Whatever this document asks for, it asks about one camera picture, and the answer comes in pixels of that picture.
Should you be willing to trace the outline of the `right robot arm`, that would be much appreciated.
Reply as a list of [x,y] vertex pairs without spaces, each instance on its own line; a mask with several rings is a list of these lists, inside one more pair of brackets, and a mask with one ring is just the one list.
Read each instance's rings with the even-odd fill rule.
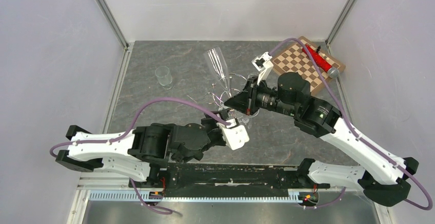
[[304,159],[296,171],[298,184],[305,188],[342,186],[363,191],[370,200],[392,207],[410,192],[409,174],[419,163],[412,157],[384,158],[386,151],[347,125],[341,112],[329,102],[313,97],[310,84],[299,74],[288,72],[278,78],[276,88],[251,77],[243,90],[225,101],[225,106],[246,115],[259,109],[293,118],[302,132],[319,138],[351,157],[356,166],[331,165],[312,158]]

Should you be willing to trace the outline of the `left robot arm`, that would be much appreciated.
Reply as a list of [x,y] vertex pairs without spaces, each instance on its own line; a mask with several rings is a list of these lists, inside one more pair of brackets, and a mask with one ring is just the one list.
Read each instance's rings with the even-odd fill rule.
[[71,125],[67,149],[55,154],[60,165],[79,172],[108,171],[149,187],[161,181],[161,169],[170,160],[201,160],[214,146],[225,146],[224,125],[206,115],[200,124],[184,126],[153,123],[128,133],[91,134]]

